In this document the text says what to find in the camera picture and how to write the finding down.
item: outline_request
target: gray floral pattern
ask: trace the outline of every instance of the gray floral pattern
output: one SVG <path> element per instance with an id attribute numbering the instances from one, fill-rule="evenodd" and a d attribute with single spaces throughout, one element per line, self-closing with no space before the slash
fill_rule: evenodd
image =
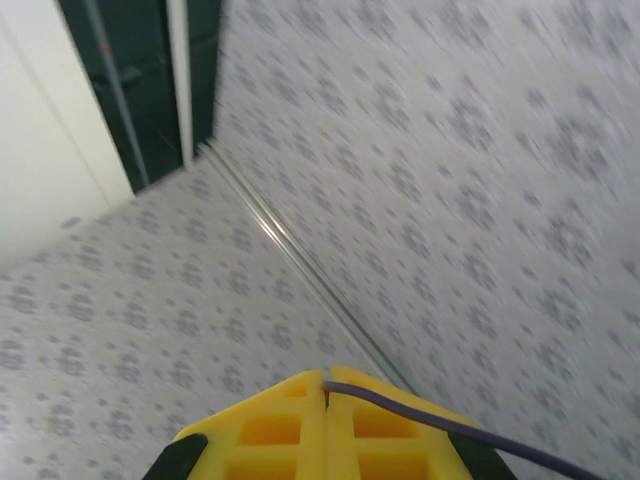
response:
<path id="1" fill-rule="evenodd" d="M 503 434 L 640 477 L 640 4 L 261 2 L 266 32 L 255 2 L 227 3 L 219 149 L 397 367 Z"/>
<path id="2" fill-rule="evenodd" d="M 0 325 L 2 478 L 139 479 L 301 370 L 376 372 L 206 162 L 2 276 Z"/>

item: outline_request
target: cable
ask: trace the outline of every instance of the cable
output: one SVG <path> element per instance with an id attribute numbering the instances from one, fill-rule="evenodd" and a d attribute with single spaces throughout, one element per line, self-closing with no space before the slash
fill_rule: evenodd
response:
<path id="1" fill-rule="evenodd" d="M 322 384 L 322 388 L 325 392 L 342 393 L 344 395 L 361 398 L 362 400 L 366 400 L 367 402 L 373 403 L 385 410 L 389 410 L 397 415 L 408 418 L 409 420 L 413 420 L 414 422 L 429 425 L 430 427 L 444 430 L 449 433 L 457 433 L 473 438 L 474 440 L 485 443 L 497 450 L 524 458 L 568 478 L 573 478 L 575 480 L 604 480 L 595 473 L 584 470 L 577 465 L 569 463 L 566 460 L 562 460 L 554 455 L 545 453 L 542 450 L 538 450 L 523 443 L 516 442 L 515 440 L 510 440 L 506 437 L 502 437 L 479 428 L 470 427 L 463 423 L 455 422 L 432 413 L 409 407 L 408 405 L 398 403 L 395 400 L 391 400 L 390 398 L 366 388 L 330 381 L 324 382 Z"/>

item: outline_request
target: black plastic part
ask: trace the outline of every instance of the black plastic part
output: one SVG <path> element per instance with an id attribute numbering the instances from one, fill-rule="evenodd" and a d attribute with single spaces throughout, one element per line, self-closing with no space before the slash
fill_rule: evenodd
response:
<path id="1" fill-rule="evenodd" d="M 493 448 L 456 433 L 450 433 L 449 440 L 473 480 L 518 480 Z"/>
<path id="2" fill-rule="evenodd" d="M 194 433 L 165 447 L 142 480 L 187 480 L 208 443 Z"/>

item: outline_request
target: yellow plastic piece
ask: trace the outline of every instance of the yellow plastic piece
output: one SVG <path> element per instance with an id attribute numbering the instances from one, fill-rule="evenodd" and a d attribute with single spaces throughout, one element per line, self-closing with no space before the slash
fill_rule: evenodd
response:
<path id="1" fill-rule="evenodd" d="M 352 368 L 331 380 L 472 425 Z M 471 480 L 446 433 L 347 395 L 330 394 L 327 409 L 322 381 L 300 373 L 182 430 L 175 440 L 209 440 L 189 480 Z"/>

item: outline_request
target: white wall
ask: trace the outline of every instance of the white wall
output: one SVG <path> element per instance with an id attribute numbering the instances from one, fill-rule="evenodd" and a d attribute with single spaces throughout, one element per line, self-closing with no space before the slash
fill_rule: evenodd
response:
<path id="1" fill-rule="evenodd" d="M 132 198 L 53 0 L 0 0 L 0 271 Z"/>

